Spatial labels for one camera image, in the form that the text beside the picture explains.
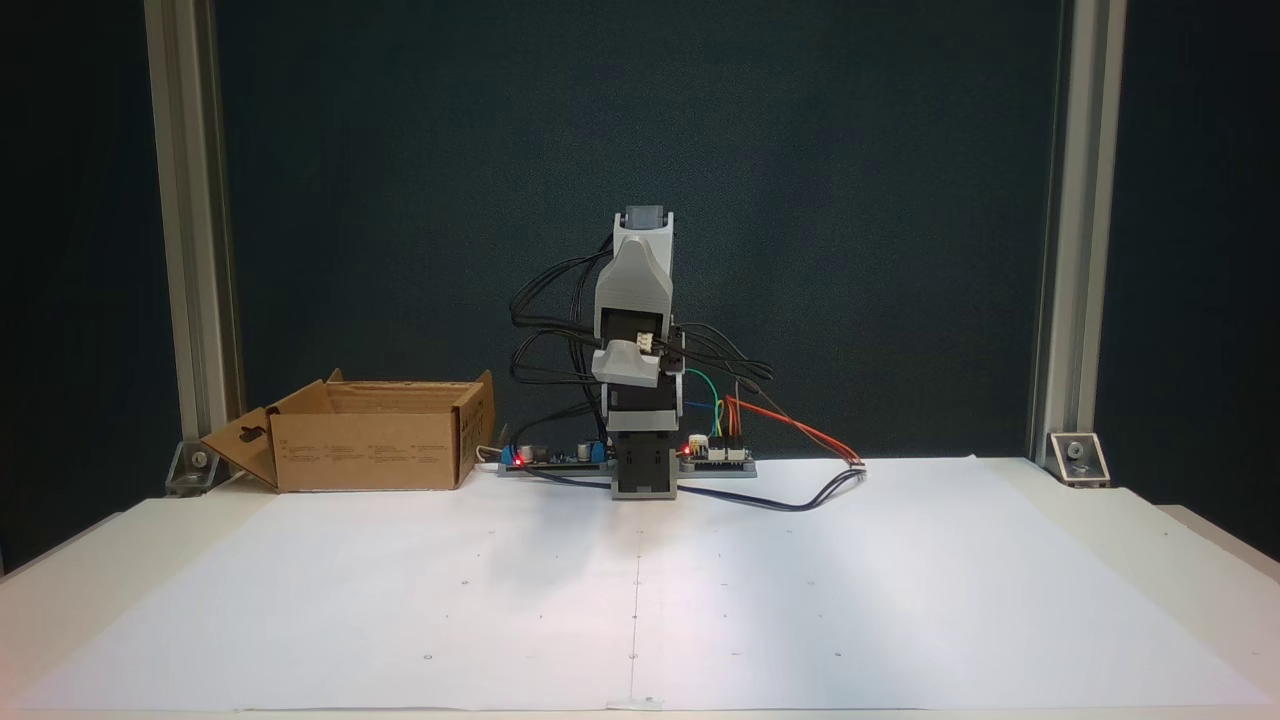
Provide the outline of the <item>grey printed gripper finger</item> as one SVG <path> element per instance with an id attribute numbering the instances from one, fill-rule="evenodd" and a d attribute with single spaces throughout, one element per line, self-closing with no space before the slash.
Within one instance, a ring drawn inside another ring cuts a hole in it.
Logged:
<path id="1" fill-rule="evenodd" d="M 591 373 L 604 384 L 655 388 L 660 377 L 658 356 L 645 355 L 634 341 L 611 340 L 591 356 Z"/>

